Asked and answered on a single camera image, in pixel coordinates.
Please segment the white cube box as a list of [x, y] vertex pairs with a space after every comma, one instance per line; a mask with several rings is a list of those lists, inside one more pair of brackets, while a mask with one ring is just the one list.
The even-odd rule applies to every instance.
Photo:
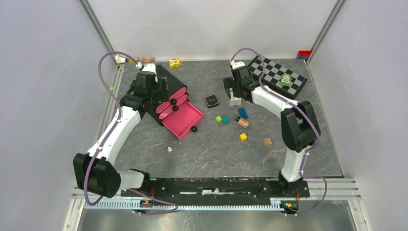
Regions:
[[237, 106], [237, 105], [240, 105], [241, 103], [242, 103], [242, 99], [241, 98], [239, 98], [239, 97], [236, 97], [235, 95], [234, 95], [234, 93], [231, 91], [230, 92], [230, 100], [229, 100], [229, 104], [230, 104], [230, 106]]

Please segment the pink top drawer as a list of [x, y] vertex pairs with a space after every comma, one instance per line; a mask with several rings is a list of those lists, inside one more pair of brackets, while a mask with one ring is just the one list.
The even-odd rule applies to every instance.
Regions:
[[180, 107], [184, 102], [188, 99], [187, 87], [181, 87], [177, 90], [174, 94], [169, 97], [169, 101], [163, 102], [157, 106], [155, 112], [157, 114], [165, 114], [168, 115], [173, 112], [173, 107], [178, 106]]

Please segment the pink drawer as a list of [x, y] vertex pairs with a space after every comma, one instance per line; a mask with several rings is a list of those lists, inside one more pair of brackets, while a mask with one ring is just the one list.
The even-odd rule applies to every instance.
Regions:
[[180, 141], [191, 132], [192, 127], [198, 126], [203, 118], [203, 113], [189, 101], [186, 101], [179, 106], [178, 111], [171, 112], [166, 116], [162, 120], [162, 124]]
[[157, 114], [165, 114], [168, 115], [173, 112], [173, 107], [178, 106], [180, 107], [184, 102], [188, 99], [187, 87], [181, 87], [177, 90], [174, 94], [169, 97], [169, 101], [163, 102], [157, 106], [155, 112]]
[[175, 93], [171, 96], [170, 101], [160, 104], [156, 109], [156, 112], [159, 115], [159, 119], [163, 120], [172, 112], [178, 111], [181, 106], [188, 101], [188, 96], [189, 95], [187, 93], [184, 93], [182, 95], [179, 93]]

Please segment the black compact case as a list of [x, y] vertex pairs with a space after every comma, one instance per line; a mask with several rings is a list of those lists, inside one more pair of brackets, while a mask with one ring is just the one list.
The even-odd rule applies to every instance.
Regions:
[[215, 94], [205, 97], [204, 101], [208, 108], [213, 108], [220, 104], [219, 99]]

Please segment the foundation bottle beige cap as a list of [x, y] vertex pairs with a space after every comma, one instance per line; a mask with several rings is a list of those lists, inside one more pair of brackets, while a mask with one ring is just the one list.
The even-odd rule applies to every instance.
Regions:
[[235, 119], [238, 122], [238, 124], [242, 126], [243, 128], [248, 128], [250, 125], [250, 122], [248, 120], [241, 118], [239, 116], [233, 115], [232, 118]]

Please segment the pink bottom drawer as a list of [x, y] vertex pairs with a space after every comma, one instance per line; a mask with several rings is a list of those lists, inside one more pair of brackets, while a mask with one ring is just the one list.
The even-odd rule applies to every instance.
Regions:
[[186, 101], [179, 106], [178, 111], [171, 112], [166, 116], [162, 120], [162, 124], [180, 141], [191, 132], [192, 127], [198, 126], [203, 118], [203, 113], [189, 101]]

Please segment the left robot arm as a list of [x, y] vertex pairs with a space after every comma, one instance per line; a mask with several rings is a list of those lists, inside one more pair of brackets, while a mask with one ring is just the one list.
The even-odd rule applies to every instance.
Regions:
[[133, 189], [139, 196], [151, 191], [147, 174], [139, 170], [118, 172], [114, 162], [130, 132], [140, 123], [152, 104], [169, 100], [168, 78], [153, 71], [140, 71], [130, 89], [116, 100], [117, 111], [98, 141], [85, 153], [73, 159], [78, 188], [84, 192], [89, 205], [89, 193], [112, 198], [118, 191]]

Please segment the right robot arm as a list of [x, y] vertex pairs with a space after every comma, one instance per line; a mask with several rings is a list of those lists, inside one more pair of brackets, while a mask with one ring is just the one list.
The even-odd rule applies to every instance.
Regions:
[[280, 119], [282, 140], [287, 147], [284, 165], [278, 175], [278, 191], [291, 196], [301, 186], [304, 165], [310, 150], [320, 140], [320, 129], [313, 106], [308, 101], [290, 100], [259, 78], [243, 63], [230, 65], [232, 76], [223, 80], [227, 91], [237, 98], [260, 105]]

